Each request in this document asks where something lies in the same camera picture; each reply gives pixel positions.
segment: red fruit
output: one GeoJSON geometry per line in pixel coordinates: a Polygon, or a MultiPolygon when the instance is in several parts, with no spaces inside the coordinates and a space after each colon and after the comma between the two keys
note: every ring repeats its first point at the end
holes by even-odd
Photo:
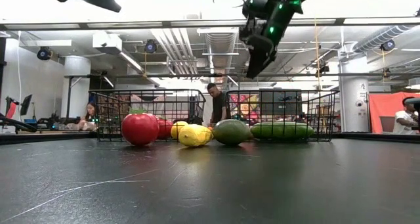
{"type": "Polygon", "coordinates": [[[151,114],[129,114],[123,120],[121,132],[132,145],[147,145],[158,137],[158,120],[151,114]]]}
{"type": "Polygon", "coordinates": [[[157,123],[159,124],[159,135],[157,138],[167,139],[171,137],[171,128],[173,123],[162,118],[157,119],[157,123]]]}

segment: computer screen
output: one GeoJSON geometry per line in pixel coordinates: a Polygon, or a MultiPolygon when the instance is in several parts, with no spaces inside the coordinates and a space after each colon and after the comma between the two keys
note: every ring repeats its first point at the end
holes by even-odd
{"type": "Polygon", "coordinates": [[[20,115],[25,116],[28,112],[29,105],[31,104],[32,95],[28,95],[25,97],[24,102],[21,104],[20,107],[20,115]]]}

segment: white column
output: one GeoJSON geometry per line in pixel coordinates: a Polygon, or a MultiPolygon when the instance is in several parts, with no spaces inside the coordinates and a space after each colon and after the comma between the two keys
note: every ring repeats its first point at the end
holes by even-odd
{"type": "MultiPolygon", "coordinates": [[[[67,56],[64,63],[65,76],[85,76],[91,73],[91,61],[82,56],[67,56]]],[[[72,83],[76,82],[77,78],[73,78],[72,83]]],[[[78,116],[86,115],[86,105],[89,102],[89,84],[91,80],[82,78],[73,87],[70,93],[70,113],[69,117],[76,118],[78,116]]],[[[65,118],[67,114],[67,98],[68,98],[69,79],[64,79],[61,117],[65,118]]]]}
{"type": "MultiPolygon", "coordinates": [[[[365,55],[350,61],[342,59],[341,73],[367,73],[365,55]]],[[[367,76],[340,77],[341,129],[342,132],[369,132],[367,76]]]]}

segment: black table surface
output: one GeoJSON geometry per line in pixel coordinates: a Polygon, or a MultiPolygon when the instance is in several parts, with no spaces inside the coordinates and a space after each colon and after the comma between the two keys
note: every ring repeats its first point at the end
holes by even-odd
{"type": "Polygon", "coordinates": [[[0,146],[0,223],[420,223],[420,145],[0,146]]]}

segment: orange curtain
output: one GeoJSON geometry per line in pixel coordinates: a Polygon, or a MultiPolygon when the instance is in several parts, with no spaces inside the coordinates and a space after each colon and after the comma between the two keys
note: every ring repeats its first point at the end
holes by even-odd
{"type": "Polygon", "coordinates": [[[370,120],[372,133],[382,133],[381,116],[395,116],[404,109],[402,100],[406,97],[420,97],[417,93],[392,93],[369,95],[370,120]]]}

